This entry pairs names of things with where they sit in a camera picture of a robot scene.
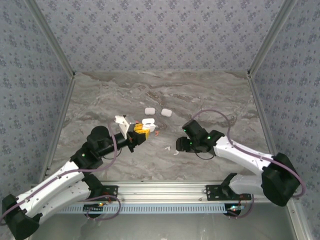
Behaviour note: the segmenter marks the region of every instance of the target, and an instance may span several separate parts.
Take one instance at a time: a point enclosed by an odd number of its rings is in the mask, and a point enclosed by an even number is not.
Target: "enclosure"
[[[207,184],[253,174],[222,157],[175,152],[182,126],[204,109],[229,119],[236,142],[286,154],[307,187],[286,207],[256,196],[244,219],[162,210],[93,222],[66,210],[30,240],[320,239],[318,1],[3,0],[0,6],[1,199],[59,170],[94,127],[116,115],[141,122],[147,107],[155,108],[157,133],[95,173],[104,185],[125,189],[118,194],[123,206],[206,208]],[[163,108],[172,116],[161,115]],[[227,133],[217,113],[197,121],[208,132]],[[110,162],[103,161],[102,167]],[[12,238],[6,226],[0,237]]]

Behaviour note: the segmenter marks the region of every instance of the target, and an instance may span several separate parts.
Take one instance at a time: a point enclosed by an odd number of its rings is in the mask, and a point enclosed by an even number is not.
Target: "gray wallpaper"
[[[320,240],[320,2],[299,0],[257,71],[276,147],[306,182],[301,202]]]
[[[39,180],[69,79],[24,1],[1,0],[0,9],[2,200]]]
[[[247,70],[283,0],[37,0],[75,71]]]

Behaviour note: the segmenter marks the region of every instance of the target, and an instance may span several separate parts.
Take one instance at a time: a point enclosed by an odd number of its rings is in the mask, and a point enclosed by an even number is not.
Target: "marble surface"
[[[106,126],[115,115],[129,115],[141,121],[146,117],[144,109],[153,107],[159,135],[153,132],[134,153],[124,148],[112,167],[95,173],[99,179],[196,181],[223,180],[234,172],[251,174],[219,157],[202,160],[193,153],[174,155],[176,139],[185,135],[181,126],[199,110],[209,108],[230,119],[233,140],[268,152],[251,90],[243,76],[219,71],[77,73],[51,171],[81,147],[95,126]],[[171,109],[172,116],[161,116],[162,108]],[[202,113],[197,120],[208,132],[213,129],[227,132],[227,122],[217,113]],[[119,132],[115,123],[112,126],[115,133]]]

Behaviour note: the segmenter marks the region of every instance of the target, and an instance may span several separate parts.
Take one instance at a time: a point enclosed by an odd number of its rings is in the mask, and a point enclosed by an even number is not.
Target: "purple cable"
[[[250,156],[252,156],[252,157],[255,157],[255,158],[260,159],[260,157],[261,157],[260,155],[254,154],[254,153],[252,153],[252,152],[249,152],[249,151],[247,151],[247,150],[244,150],[244,149],[238,147],[237,145],[234,145],[234,143],[232,142],[232,140],[231,140],[231,138],[230,138],[230,130],[231,130],[230,121],[229,121],[229,119],[227,118],[227,116],[224,115],[222,112],[217,111],[217,110],[214,110],[214,109],[204,109],[204,110],[201,110],[201,111],[199,111],[198,113],[196,113],[191,119],[195,119],[195,117],[197,117],[198,115],[200,115],[200,114],[202,114],[202,113],[204,113],[204,112],[215,112],[215,113],[217,113],[217,114],[220,114],[222,117],[224,117],[224,119],[225,119],[225,120],[227,121],[227,123],[228,123],[228,130],[227,130],[227,133],[226,133],[226,137],[228,138],[228,141],[230,142],[230,144],[231,144],[235,149],[239,150],[240,152],[243,152],[243,153],[245,153],[245,154],[247,154],[247,155],[250,155]],[[283,165],[282,163],[277,162],[277,161],[275,161],[275,160],[273,160],[273,159],[271,159],[271,158],[261,157],[261,159],[266,160],[266,161],[268,161],[268,162],[270,162],[270,163],[272,163],[272,164],[275,164],[275,165],[277,165],[277,166],[279,166],[279,167],[287,170],[289,173],[291,173],[291,174],[299,181],[299,183],[301,184],[301,187],[302,187],[301,193],[299,193],[299,194],[297,194],[297,195],[294,195],[294,196],[293,196],[294,198],[299,198],[299,197],[303,196],[303,195],[306,193],[306,189],[307,189],[306,184],[305,184],[304,181],[301,179],[301,177],[300,177],[298,174],[296,174],[292,169],[290,169],[290,168],[287,167],[286,165]]]
[[[243,219],[246,216],[248,216],[252,212],[252,209],[254,208],[254,203],[255,203],[255,196],[253,194],[251,196],[252,196],[252,202],[251,202],[249,210],[245,214],[238,216],[237,214],[235,214],[232,211],[227,211],[229,214],[235,215],[235,216],[229,216],[229,217],[232,219]]]
[[[16,205],[10,207],[7,211],[5,211],[2,216],[0,217],[0,226],[5,226],[7,224],[2,223],[2,220],[5,218],[5,216],[7,214],[9,214],[12,210],[16,209],[17,207],[19,207],[21,204],[23,204],[24,202],[28,202],[31,198],[33,198],[33,196],[35,196],[37,193],[39,193],[41,190],[43,190],[44,188],[46,188],[47,186],[49,186],[51,183],[53,183],[55,180],[60,179],[61,177],[63,177],[64,175],[70,174],[70,173],[75,173],[75,172],[82,172],[82,173],[95,173],[95,172],[99,172],[99,171],[103,171],[106,170],[108,168],[111,167],[112,164],[114,164],[114,162],[116,161],[117,158],[117,154],[118,154],[118,150],[117,150],[117,141],[114,135],[114,132],[112,131],[111,125],[110,123],[107,124],[108,125],[108,129],[109,132],[111,133],[111,138],[113,141],[113,148],[114,148],[114,155],[113,155],[113,160],[107,164],[106,166],[104,166],[103,168],[97,168],[97,169],[74,169],[74,170],[69,170],[69,171],[65,171],[61,174],[59,174],[57,177],[51,179],[50,181],[48,181],[46,184],[44,184],[43,186],[39,187],[37,190],[35,190],[33,193],[31,193],[28,197],[26,197],[24,200],[22,200],[21,202],[17,203]]]
[[[94,220],[94,221],[105,221],[105,220],[110,220],[110,219],[114,219],[116,216],[119,215],[120,210],[121,210],[121,202],[120,200],[116,197],[116,196],[112,196],[112,195],[102,195],[102,196],[96,196],[96,197],[92,197],[92,198],[87,198],[86,201],[92,201],[92,200],[96,200],[96,199],[101,199],[101,198],[112,198],[115,199],[118,203],[119,203],[119,208],[118,211],[116,211],[115,214],[113,214],[112,216],[109,217],[105,217],[105,218],[92,218],[89,216],[89,212],[91,211],[91,209],[93,209],[93,207],[90,207],[89,210],[86,212],[86,216],[88,219]]]

